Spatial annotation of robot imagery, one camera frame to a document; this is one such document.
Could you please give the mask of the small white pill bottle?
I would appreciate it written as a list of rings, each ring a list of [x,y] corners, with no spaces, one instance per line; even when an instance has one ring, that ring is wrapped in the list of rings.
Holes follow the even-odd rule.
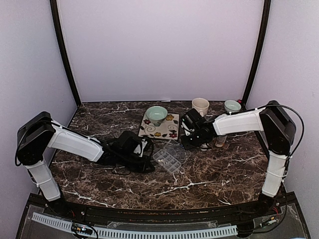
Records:
[[[201,146],[200,146],[200,150],[201,151],[207,151],[209,149],[209,146],[207,145],[207,144],[202,144]]]

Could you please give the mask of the clear plastic pill organizer box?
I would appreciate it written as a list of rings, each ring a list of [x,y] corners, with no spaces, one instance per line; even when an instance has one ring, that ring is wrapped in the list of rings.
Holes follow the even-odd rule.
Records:
[[[170,140],[162,149],[157,149],[153,160],[170,174],[178,174],[182,165],[190,158],[191,152],[184,149],[181,143]]]

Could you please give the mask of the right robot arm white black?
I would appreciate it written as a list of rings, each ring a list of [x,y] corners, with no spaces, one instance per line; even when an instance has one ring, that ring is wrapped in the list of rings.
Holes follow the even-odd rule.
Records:
[[[275,197],[288,173],[289,163],[300,146],[295,143],[297,126],[287,113],[300,114],[277,101],[235,113],[225,113],[206,119],[195,109],[190,109],[181,118],[184,135],[181,143],[185,150],[201,147],[219,136],[254,133],[268,158],[265,181],[261,190],[263,197],[255,204],[254,211],[265,216],[274,207]]]

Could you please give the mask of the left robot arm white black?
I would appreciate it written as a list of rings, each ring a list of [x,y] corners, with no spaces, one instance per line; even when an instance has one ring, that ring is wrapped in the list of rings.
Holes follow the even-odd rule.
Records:
[[[23,165],[31,175],[51,209],[59,217],[70,213],[70,205],[62,200],[63,193],[54,180],[43,154],[47,148],[62,150],[99,165],[121,165],[131,172],[151,173],[154,143],[148,136],[124,131],[117,138],[106,141],[75,132],[41,112],[17,132],[14,162]]]

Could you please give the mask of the orange pill bottle grey cap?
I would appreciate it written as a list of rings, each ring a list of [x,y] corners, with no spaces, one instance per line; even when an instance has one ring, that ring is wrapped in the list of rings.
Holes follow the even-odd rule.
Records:
[[[218,147],[218,148],[221,148],[224,146],[225,144],[225,141],[227,139],[227,136],[226,135],[220,135],[216,138],[215,140],[215,146]]]

